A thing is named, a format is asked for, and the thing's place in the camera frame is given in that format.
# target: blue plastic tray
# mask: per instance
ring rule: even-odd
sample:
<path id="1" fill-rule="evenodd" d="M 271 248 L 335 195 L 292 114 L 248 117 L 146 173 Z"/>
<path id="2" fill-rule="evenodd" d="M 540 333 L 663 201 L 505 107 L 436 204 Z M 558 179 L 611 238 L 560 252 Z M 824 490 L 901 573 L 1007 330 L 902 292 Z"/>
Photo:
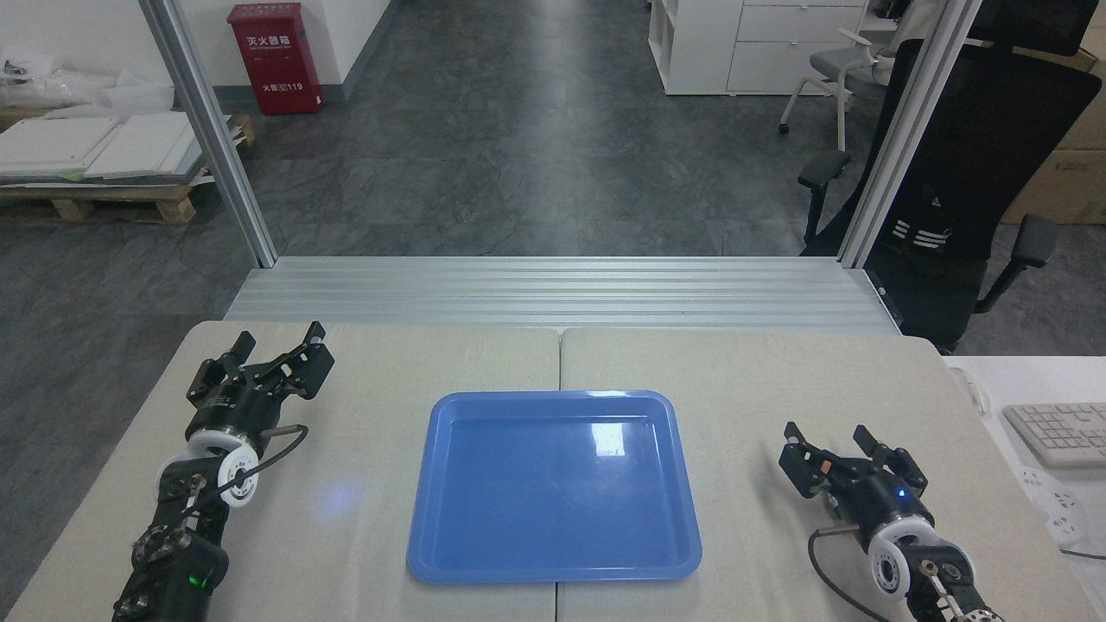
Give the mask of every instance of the blue plastic tray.
<path id="1" fill-rule="evenodd" d="M 680 579 L 701 558 L 664 395 L 455 393 L 435 405 L 407 549 L 419 579 Z"/>

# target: robotic arm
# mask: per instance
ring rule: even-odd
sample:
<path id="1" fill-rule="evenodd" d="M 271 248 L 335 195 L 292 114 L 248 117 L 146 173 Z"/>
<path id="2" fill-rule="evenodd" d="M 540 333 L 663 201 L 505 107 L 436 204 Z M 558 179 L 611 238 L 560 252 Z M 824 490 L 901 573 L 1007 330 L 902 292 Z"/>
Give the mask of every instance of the robotic arm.
<path id="1" fill-rule="evenodd" d="M 230 351 L 207 360 L 188 388 L 196 415 L 188 444 L 157 475 L 157 509 L 134 543 L 133 571 L 115 601 L 113 622 L 202 622 L 212 591 L 227 573 L 220 547 L 231 508 L 257 489 L 258 473 L 303 440 L 302 425 L 275 427 L 289 395 L 311 400 L 334 365 L 326 332 L 312 322 L 303 343 L 261 364 L 246 361 L 257 343 L 242 332 Z M 273 436 L 299 433 L 288 447 L 258 464 Z"/>
<path id="2" fill-rule="evenodd" d="M 929 481 L 909 452 L 879 443 L 863 425 L 853 439 L 867 458 L 842 458 L 811 445 L 789 422 L 780 467 L 799 494 L 820 493 L 857 526 L 868 570 L 889 598 L 907 601 L 918 622 L 1002 622 L 974 588 L 967 553 L 941 538 L 921 502 Z"/>

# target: drawer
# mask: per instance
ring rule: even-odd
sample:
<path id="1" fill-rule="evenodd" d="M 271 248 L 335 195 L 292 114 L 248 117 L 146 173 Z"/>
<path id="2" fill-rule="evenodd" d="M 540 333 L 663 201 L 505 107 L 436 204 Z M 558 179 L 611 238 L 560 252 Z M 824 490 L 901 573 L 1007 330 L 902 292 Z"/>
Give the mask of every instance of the drawer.
<path id="1" fill-rule="evenodd" d="M 864 7 L 864 0 L 745 0 L 745 7 Z"/>
<path id="2" fill-rule="evenodd" d="M 745 7 L 741 10 L 738 41 L 817 41 L 848 48 L 838 28 L 856 30 L 856 7 Z"/>
<path id="3" fill-rule="evenodd" d="M 836 43 L 738 43 L 727 91 L 790 94 L 804 76 L 815 76 L 811 54 L 841 48 Z M 807 91 L 820 92 L 815 86 Z"/>

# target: white table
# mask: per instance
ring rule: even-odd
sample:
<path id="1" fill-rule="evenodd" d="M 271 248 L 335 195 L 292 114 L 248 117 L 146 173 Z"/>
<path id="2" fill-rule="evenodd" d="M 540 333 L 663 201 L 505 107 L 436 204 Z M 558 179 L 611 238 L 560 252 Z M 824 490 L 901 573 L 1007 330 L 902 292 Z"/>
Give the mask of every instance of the white table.
<path id="1" fill-rule="evenodd" d="M 983 424 L 1006 463 L 1016 470 L 1030 466 L 1052 475 L 1075 493 L 1087 510 L 1087 538 L 1068 548 L 1106 554 L 1106 469 L 1043 468 L 1018 436 L 1002 408 L 1010 404 L 1106 402 L 1106 356 L 946 356 L 949 366 L 967 370 L 990 401 Z M 1065 558 L 1106 622 L 1106 562 Z"/>
<path id="2" fill-rule="evenodd" d="M 182 445 L 184 392 L 233 342 L 286 351 L 306 324 L 209 322 L 192 330 L 8 620 L 107 619 L 129 543 L 154 510 L 150 478 Z M 285 402 L 311 436 L 262 474 L 227 525 L 231 559 L 208 620 L 534 621 L 866 620 L 823 585 L 806 536 L 830 521 L 776 460 L 783 426 L 859 455 L 857 423 L 910 449 L 945 537 L 972 556 L 980 592 L 1009 622 L 1092 621 L 1067 562 L 925 341 L 895 335 L 555 331 L 327 325 L 336 364 L 319 397 Z M 674 403 L 703 543 L 671 582 L 429 585 L 406 568 L 421 448 L 434 403 L 456 391 L 653 388 Z M 820 545 L 832 577 L 895 621 L 847 537 Z M 1016 541 L 1016 547 L 1008 546 Z"/>

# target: fire extinguisher box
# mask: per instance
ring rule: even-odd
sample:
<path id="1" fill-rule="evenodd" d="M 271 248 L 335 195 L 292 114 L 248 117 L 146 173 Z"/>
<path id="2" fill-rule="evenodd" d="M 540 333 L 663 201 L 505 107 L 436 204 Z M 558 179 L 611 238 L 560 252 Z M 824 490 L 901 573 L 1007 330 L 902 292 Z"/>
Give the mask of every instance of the fire extinguisher box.
<path id="1" fill-rule="evenodd" d="M 323 93 L 299 2 L 238 4 L 227 23 L 262 113 L 319 112 Z"/>

